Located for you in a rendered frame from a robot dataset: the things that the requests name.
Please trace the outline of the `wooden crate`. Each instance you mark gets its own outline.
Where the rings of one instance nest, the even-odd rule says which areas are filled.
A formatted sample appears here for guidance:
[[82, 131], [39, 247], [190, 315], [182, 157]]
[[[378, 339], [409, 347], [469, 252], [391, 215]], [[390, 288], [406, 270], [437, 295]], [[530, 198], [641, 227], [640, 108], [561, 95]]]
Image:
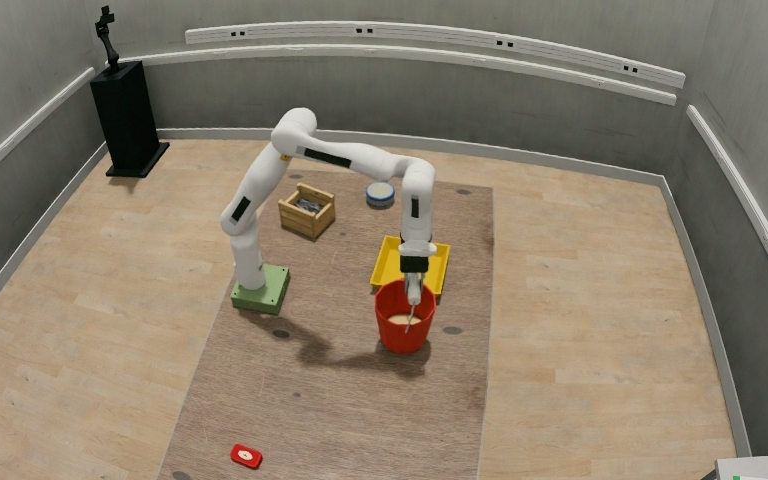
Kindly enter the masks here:
[[312, 238], [336, 218], [334, 195], [302, 183], [297, 184], [297, 191], [285, 202], [278, 201], [281, 224]]

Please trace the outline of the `yellow square tray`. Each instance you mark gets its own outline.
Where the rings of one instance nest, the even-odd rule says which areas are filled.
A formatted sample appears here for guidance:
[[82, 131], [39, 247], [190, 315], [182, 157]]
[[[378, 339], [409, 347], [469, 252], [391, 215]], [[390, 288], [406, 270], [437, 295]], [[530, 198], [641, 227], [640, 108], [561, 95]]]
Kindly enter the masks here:
[[[432, 244], [437, 246], [437, 254], [429, 257], [429, 272], [426, 273], [424, 284], [436, 298], [441, 294], [450, 245]], [[399, 245], [401, 245], [401, 238], [385, 236], [370, 281], [376, 290], [380, 290], [387, 283], [404, 278], [404, 273], [400, 272]]]

